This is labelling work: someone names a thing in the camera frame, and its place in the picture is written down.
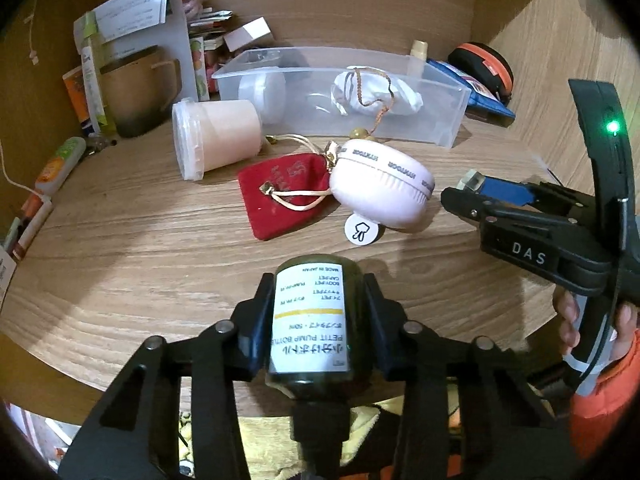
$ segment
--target white lid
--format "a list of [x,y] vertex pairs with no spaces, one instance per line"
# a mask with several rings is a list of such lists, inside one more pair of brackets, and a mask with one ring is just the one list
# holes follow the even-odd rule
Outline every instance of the white lid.
[[240,78],[238,99],[254,104],[262,124],[278,124],[284,117],[287,83],[282,72],[244,74]]
[[348,140],[338,151],[338,164],[341,158],[365,164],[394,176],[424,193],[427,199],[431,197],[435,187],[433,175],[420,162],[391,146],[373,140]]
[[204,176],[204,153],[200,114],[191,98],[174,104],[172,118],[174,123],[175,155],[184,180],[202,180]]

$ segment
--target paper note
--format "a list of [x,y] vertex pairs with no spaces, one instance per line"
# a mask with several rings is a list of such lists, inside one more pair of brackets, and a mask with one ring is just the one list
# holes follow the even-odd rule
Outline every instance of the paper note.
[[[167,0],[109,0],[95,7],[95,18],[104,42],[164,23]],[[84,19],[74,22],[74,39],[80,52]]]
[[9,282],[14,275],[14,270],[15,262],[11,256],[0,247],[0,309],[2,309],[4,296],[6,295],[6,290],[9,288]]

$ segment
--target green led light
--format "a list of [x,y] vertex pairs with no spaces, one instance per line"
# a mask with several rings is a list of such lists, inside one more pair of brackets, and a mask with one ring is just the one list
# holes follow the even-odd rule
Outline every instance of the green led light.
[[607,123],[607,131],[610,134],[616,134],[620,131],[620,122],[619,121],[609,121],[609,123]]

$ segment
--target brown mug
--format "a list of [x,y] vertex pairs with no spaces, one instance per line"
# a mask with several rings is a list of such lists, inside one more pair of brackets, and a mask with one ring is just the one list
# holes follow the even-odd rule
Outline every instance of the brown mug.
[[118,133],[136,137],[161,124],[182,89],[180,62],[157,45],[103,66],[102,89]]

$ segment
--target human hand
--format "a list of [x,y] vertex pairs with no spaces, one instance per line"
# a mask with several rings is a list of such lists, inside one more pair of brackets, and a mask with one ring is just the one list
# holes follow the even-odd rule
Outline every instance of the human hand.
[[[554,309],[563,318],[560,325],[561,352],[567,355],[580,342],[580,333],[572,326],[580,311],[570,292],[561,286],[554,290]],[[638,308],[630,303],[621,303],[616,310],[615,329],[618,336],[611,348],[611,360],[622,359],[631,350],[638,323]]]

